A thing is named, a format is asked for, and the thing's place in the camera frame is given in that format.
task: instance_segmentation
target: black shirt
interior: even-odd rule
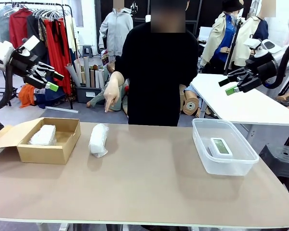
[[[179,85],[197,75],[198,42],[186,33],[151,33],[151,23],[129,32],[115,70],[130,80],[129,124],[177,126]]]
[[[268,23],[259,18],[260,22],[258,25],[258,28],[253,36],[253,39],[261,39],[261,41],[269,38],[269,26]]]

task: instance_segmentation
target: gray hoodie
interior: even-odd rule
[[[100,28],[99,49],[104,48],[103,38],[107,34],[107,51],[109,55],[122,55],[122,48],[127,34],[133,29],[131,9],[124,8],[120,12],[116,9],[107,15]]]

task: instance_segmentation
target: beige tabletop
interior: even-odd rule
[[[289,194],[260,161],[246,177],[208,174],[191,128],[109,125],[108,154],[88,152],[95,124],[65,166],[0,154],[0,219],[31,222],[289,227]]]

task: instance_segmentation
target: orange fabric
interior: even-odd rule
[[[25,84],[23,86],[23,88],[21,88],[19,94],[18,94],[18,98],[21,101],[21,106],[20,108],[24,108],[24,107],[28,107],[30,105],[34,105],[34,87],[29,85],[29,84]]]

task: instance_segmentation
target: white device with screen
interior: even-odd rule
[[[209,149],[213,157],[231,159],[233,157],[227,143],[222,138],[211,138]]]

